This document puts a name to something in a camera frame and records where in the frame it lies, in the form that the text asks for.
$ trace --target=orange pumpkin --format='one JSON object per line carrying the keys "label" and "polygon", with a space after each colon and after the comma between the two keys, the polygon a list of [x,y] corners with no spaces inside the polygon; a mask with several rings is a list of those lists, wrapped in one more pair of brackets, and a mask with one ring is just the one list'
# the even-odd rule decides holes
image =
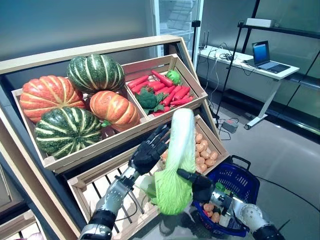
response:
{"label": "orange pumpkin", "polygon": [[93,95],[90,109],[98,118],[110,122],[118,132],[132,128],[140,121],[136,106],[113,91],[99,91]]}
{"label": "orange pumpkin", "polygon": [[42,76],[23,85],[20,105],[24,114],[34,123],[52,109],[62,107],[84,108],[82,93],[61,76]]}

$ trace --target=blue shopping basket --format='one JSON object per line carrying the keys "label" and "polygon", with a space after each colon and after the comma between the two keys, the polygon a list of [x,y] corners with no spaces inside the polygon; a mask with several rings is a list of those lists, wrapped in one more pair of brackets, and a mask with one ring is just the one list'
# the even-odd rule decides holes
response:
{"label": "blue shopping basket", "polygon": [[[231,159],[238,159],[245,162],[248,166],[244,168],[235,163],[221,163],[215,167],[207,177],[214,183],[221,183],[227,189],[233,192],[239,199],[248,204],[256,204],[258,191],[260,187],[259,180],[249,172],[251,162],[242,157],[232,155]],[[244,237],[247,234],[247,229],[234,222],[229,223],[228,227],[219,225],[211,221],[203,211],[203,205],[197,201],[193,202],[197,208],[200,220],[206,229],[216,235],[233,235]]]}

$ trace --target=green striped pumpkin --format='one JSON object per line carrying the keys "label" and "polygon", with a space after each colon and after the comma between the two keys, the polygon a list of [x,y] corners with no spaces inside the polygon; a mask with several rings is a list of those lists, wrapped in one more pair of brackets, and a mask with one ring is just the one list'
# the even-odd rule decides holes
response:
{"label": "green striped pumpkin", "polygon": [[77,89],[88,94],[101,90],[115,92],[125,85],[123,68],[107,55],[74,57],[68,65],[67,76]]}
{"label": "green striped pumpkin", "polygon": [[42,115],[35,126],[36,143],[60,159],[102,139],[99,119],[78,107],[55,108]]}

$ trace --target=laptop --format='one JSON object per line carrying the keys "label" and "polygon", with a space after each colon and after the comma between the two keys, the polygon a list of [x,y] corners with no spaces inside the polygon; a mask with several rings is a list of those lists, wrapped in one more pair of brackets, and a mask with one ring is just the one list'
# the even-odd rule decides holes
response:
{"label": "laptop", "polygon": [[246,61],[258,69],[263,69],[272,73],[280,73],[290,68],[288,65],[283,65],[274,61],[270,61],[268,41],[260,41],[252,43],[253,61]]}

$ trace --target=robotic arm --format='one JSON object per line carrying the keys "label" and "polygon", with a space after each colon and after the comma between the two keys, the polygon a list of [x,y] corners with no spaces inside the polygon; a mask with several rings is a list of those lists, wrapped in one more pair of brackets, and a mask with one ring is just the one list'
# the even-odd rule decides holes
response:
{"label": "robotic arm", "polygon": [[148,173],[159,161],[168,148],[169,135],[166,126],[158,127],[146,141],[143,141],[131,157],[128,168],[117,176],[105,195],[96,204],[96,209],[89,223],[83,228],[79,240],[110,240],[118,211],[125,196],[137,178]]}
{"label": "robotic arm", "polygon": [[256,240],[285,240],[276,227],[263,218],[259,207],[230,197],[215,188],[205,176],[178,169],[177,173],[192,182],[193,199],[201,203],[212,203],[223,207],[222,214],[229,213],[247,226]]}

